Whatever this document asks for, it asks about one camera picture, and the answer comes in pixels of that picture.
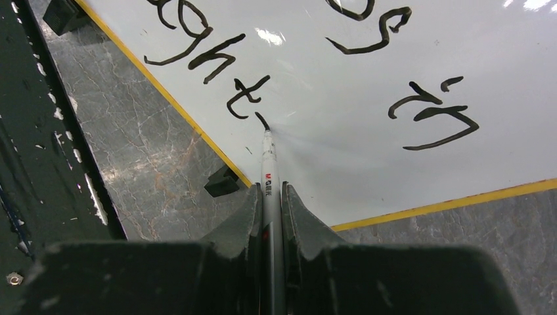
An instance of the pen tip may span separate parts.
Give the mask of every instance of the pen tip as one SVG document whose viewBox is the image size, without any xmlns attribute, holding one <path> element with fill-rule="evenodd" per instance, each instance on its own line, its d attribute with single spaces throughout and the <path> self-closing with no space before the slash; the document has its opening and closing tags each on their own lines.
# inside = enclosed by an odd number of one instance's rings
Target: pen tip
<svg viewBox="0 0 557 315">
<path fill-rule="evenodd" d="M 270 131 L 271 128 L 269 128 L 269 124 L 265 121 L 265 118 L 263 118 L 263 116 L 261 116 L 261 114 L 258 113 L 258 112 L 256 112 L 256 116 L 257 116 L 257 118 L 259 118 L 259 120 L 261 121 L 261 123 L 265 127 L 265 130 Z"/>
</svg>

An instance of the pen barrel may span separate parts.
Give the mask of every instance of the pen barrel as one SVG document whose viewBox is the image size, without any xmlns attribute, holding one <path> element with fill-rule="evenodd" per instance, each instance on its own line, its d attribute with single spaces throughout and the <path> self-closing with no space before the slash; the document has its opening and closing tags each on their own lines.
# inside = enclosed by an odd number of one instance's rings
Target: pen barrel
<svg viewBox="0 0 557 315">
<path fill-rule="evenodd" d="M 261 314 L 285 315 L 286 287 L 280 179 L 275 144 L 270 131 L 265 131 L 263 136 L 261 189 L 263 192 Z"/>
</svg>

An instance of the white board surface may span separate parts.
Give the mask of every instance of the white board surface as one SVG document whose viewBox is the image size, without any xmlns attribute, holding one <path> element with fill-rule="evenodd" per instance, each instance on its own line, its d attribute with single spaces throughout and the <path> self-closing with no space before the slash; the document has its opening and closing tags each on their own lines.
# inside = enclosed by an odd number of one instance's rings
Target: white board surface
<svg viewBox="0 0 557 315">
<path fill-rule="evenodd" d="M 162 10 L 174 30 L 147 0 L 80 2 L 142 61 L 176 56 L 195 40 L 179 23 L 178 0 Z M 361 21 L 325 0 L 190 2 L 213 31 L 188 56 L 147 70 L 251 182 L 260 181 L 263 136 L 254 112 L 266 117 L 280 179 L 326 224 L 557 177 L 557 1 L 376 0 Z M 367 2 L 340 3 L 360 13 Z M 326 39 L 348 48 L 381 42 L 380 17 L 405 7 L 407 24 L 388 30 L 384 48 L 344 54 Z M 183 16 L 190 31 L 207 30 L 187 6 Z M 245 38 L 219 51 L 235 61 L 204 84 L 225 59 L 196 68 L 191 62 L 240 34 Z M 248 118 L 234 117 L 227 109 L 238 93 L 234 79 L 249 88 L 266 75 L 251 93 L 261 101 L 239 98 L 232 108 Z M 442 82 L 460 76 L 441 91 Z M 391 106 L 416 95 L 411 81 L 443 104 L 414 100 L 390 118 Z M 426 108 L 458 110 L 479 129 L 433 148 L 404 149 L 469 128 L 436 109 L 414 121 Z"/>
</svg>

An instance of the yellow edge trim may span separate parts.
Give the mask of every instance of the yellow edge trim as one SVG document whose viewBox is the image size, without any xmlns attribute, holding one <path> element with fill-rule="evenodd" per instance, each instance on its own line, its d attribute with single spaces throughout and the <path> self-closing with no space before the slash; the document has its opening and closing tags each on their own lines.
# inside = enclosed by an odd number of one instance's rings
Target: yellow edge trim
<svg viewBox="0 0 557 315">
<path fill-rule="evenodd" d="M 123 54 L 131 60 L 131 62 L 139 69 L 139 71 L 141 71 L 143 75 L 145 75 L 145 77 L 147 77 L 147 79 L 151 81 L 151 83 L 156 87 L 160 94 L 162 94 L 162 96 L 164 96 L 164 98 L 166 98 L 166 100 L 168 100 L 168 102 L 170 102 L 170 104 L 174 106 L 174 108 L 180 113 L 180 115 L 182 115 L 182 117 L 184 117 L 184 119 L 190 124 L 190 126 L 203 138 L 203 140 L 205 140 L 205 142 L 207 142 L 209 147 L 211 147 L 211 149 L 213 149 L 213 151 L 215 151 L 216 154 L 221 159 L 223 159 L 223 161 L 230 167 L 230 169 L 232 169 L 232 171 L 236 175 L 238 175 L 238 178 L 240 178 L 240 180 L 242 180 L 242 182 L 244 182 L 247 187 L 250 187 L 252 183 L 250 182 L 248 177 L 246 177 L 246 175 L 244 175 L 244 173 L 240 171 L 240 169 L 226 156 L 226 154 L 217 146 L 217 144 L 213 142 L 213 140 L 211 140 L 211 138 L 203 131 L 203 129 L 201 129 L 201 127 L 199 127 L 195 120 L 193 120 L 193 118 L 191 118 L 191 116 L 189 116 L 188 113 L 184 111 L 182 106 L 178 104 L 178 102 L 170 95 L 170 93 L 168 93 L 168 91 L 159 83 L 159 81 L 157 81 L 157 79 L 155 79 L 155 77 L 149 72 L 149 70 L 147 70 L 145 65 L 141 61 L 139 61 L 139 59 L 137 59 L 137 57 L 124 45 L 124 43 L 122 43 L 120 38 L 116 36 L 116 34 L 100 19 L 100 17 L 87 5 L 87 3 L 84 2 L 84 0 L 76 0 L 76 2 L 80 5 L 81 8 L 83 8 L 85 13 L 87 13 L 87 15 L 89 15 L 89 17 L 91 17 L 91 19 L 95 21 L 95 23 L 103 30 L 103 32 L 109 36 L 109 38 L 116 44 L 116 46 L 118 46 Z"/>
<path fill-rule="evenodd" d="M 488 201 L 513 197 L 513 196 L 520 196 L 520 195 L 530 194 L 533 192 L 550 190 L 554 188 L 557 188 L 557 178 L 505 188 L 502 190 L 495 190 L 494 192 L 486 192 L 484 194 L 464 197 L 460 199 L 449 200 L 441 203 L 436 203 L 435 205 L 427 205 L 424 207 L 418 207 L 418 208 L 404 210 L 396 213 L 390 213 L 388 215 L 381 215 L 379 217 L 374 217 L 370 219 L 343 223 L 343 224 L 332 226 L 331 228 L 337 232 L 344 231 L 344 230 L 349 230 L 351 228 L 360 228 L 362 226 L 368 226 L 372 224 L 405 219 L 409 217 L 415 217 L 417 215 L 425 215 L 428 213 L 434 213 L 443 210 L 464 207 L 465 205 L 474 205 L 477 203 L 488 202 Z"/>
<path fill-rule="evenodd" d="M 238 175 L 238 177 L 244 182 L 247 187 L 250 187 L 252 183 L 242 171 L 226 156 L 226 154 L 217 146 L 216 143 L 211 140 L 211 138 L 199 127 L 199 125 L 191 118 L 191 116 L 184 111 L 182 106 L 168 93 L 168 91 L 162 87 L 162 85 L 154 78 L 154 76 L 147 70 L 145 65 L 135 57 L 135 55 L 120 41 L 120 38 L 100 19 L 100 17 L 84 2 L 84 0 L 76 0 L 81 8 L 91 17 L 93 21 L 109 36 L 109 38 L 118 46 L 118 48 L 131 60 L 131 62 L 145 75 L 145 77 L 151 81 L 151 83 L 157 88 L 157 90 L 174 106 L 174 108 L 184 117 L 184 119 L 191 125 L 191 127 L 207 142 L 209 147 L 217 153 L 217 155 L 223 159 L 223 161 Z M 530 194 L 532 192 L 540 192 L 542 190 L 549 190 L 557 188 L 557 178 L 550 180 L 542 180 L 540 182 L 534 182 L 531 184 L 524 184 L 520 186 L 515 186 L 511 188 L 506 188 L 502 190 L 496 190 L 494 192 L 486 192 L 484 194 L 479 194 L 475 196 L 465 197 L 461 199 L 449 200 L 441 203 L 436 203 L 434 205 L 427 205 L 424 207 L 418 207 L 414 209 L 404 210 L 396 213 L 390 213 L 388 215 L 382 215 L 379 217 L 358 220 L 349 223 L 343 223 L 333 226 L 332 229 L 335 231 L 348 230 L 351 228 L 360 228 L 362 226 L 368 226 L 372 224 L 378 224 L 388 221 L 394 221 L 399 219 L 405 219 L 409 217 L 414 217 L 417 215 L 425 215 L 427 213 L 434 213 L 443 210 L 448 210 L 457 207 L 464 207 L 465 205 L 473 205 L 476 203 L 493 201 L 497 199 L 508 198 L 512 196 L 520 196 L 524 194 Z"/>
</svg>

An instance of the marble floor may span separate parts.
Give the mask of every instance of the marble floor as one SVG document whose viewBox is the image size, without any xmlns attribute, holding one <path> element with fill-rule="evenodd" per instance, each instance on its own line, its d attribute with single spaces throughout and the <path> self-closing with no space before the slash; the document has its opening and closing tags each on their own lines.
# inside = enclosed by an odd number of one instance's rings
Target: marble floor
<svg viewBox="0 0 557 315">
<path fill-rule="evenodd" d="M 223 162 L 95 25 L 61 37 L 30 0 L 130 240 L 195 240 L 246 189 L 203 189 Z M 465 244 L 490 253 L 522 314 L 557 314 L 557 192 L 539 192 L 340 232 L 359 243 Z"/>
</svg>

